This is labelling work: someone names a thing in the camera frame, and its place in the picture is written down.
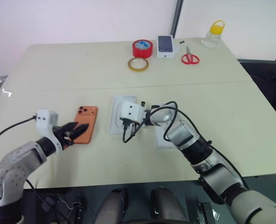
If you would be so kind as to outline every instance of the white wall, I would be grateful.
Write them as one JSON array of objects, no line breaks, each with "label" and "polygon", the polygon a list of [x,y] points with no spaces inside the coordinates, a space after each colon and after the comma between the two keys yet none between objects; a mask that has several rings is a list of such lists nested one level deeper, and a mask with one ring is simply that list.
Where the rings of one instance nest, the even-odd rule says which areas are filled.
[{"label": "white wall", "polygon": [[177,37],[205,36],[220,19],[236,58],[276,59],[276,0],[184,0]]},{"label": "white wall", "polygon": [[[169,34],[176,0],[0,0],[0,76],[34,43],[155,39]],[[176,37],[204,36],[223,19],[237,58],[276,58],[276,0],[184,0]]]}]

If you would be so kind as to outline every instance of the scissors handle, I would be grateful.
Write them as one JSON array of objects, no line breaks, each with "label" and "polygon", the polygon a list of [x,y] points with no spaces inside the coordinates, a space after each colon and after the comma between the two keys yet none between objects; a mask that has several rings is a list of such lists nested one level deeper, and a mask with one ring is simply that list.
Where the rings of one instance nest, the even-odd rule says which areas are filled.
[{"label": "scissors handle", "polygon": [[184,64],[198,64],[200,59],[193,54],[185,54],[181,57],[181,61]]}]

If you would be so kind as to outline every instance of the robotic arm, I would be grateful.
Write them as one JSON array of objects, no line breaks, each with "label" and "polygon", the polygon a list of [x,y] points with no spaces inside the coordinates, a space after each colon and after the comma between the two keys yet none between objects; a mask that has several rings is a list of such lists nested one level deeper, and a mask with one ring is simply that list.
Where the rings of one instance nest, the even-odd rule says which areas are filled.
[{"label": "robotic arm", "polygon": [[[153,105],[150,110],[141,105],[124,102],[120,117],[124,121],[125,130],[131,122],[139,123],[139,128],[141,124],[162,127],[170,142],[200,174],[199,183],[212,201],[225,203],[238,224],[276,223],[276,203],[256,191],[249,190],[231,162],[211,146],[211,142],[207,142],[195,126],[183,120],[178,112],[180,110],[175,102],[161,107]],[[133,131],[129,139],[137,131],[138,129]]]},{"label": "robotic arm", "polygon": [[48,156],[73,145],[73,140],[88,128],[88,124],[75,128],[77,122],[57,127],[57,117],[55,112],[39,110],[36,127],[43,137],[18,147],[1,160],[0,224],[23,223],[21,199],[27,177],[46,162]]}]

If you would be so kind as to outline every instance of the yellow bottle cap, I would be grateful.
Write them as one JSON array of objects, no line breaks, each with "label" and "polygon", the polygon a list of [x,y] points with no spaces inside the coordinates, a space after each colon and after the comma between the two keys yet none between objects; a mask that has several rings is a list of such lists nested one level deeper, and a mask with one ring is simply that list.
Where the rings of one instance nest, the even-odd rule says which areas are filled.
[{"label": "yellow bottle cap", "polygon": [[224,21],[218,20],[212,24],[210,32],[215,35],[220,35],[223,32],[224,27],[225,27]]}]

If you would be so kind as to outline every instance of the orange smartphone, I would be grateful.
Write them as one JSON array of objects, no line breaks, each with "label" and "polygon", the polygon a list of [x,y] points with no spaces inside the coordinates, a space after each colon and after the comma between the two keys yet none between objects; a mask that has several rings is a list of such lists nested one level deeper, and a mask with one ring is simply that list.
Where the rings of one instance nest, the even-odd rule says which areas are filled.
[{"label": "orange smartphone", "polygon": [[90,143],[95,122],[97,119],[96,106],[80,106],[77,111],[75,122],[78,122],[76,127],[82,124],[89,124],[87,130],[78,138],[74,140],[75,144],[88,144]]}]

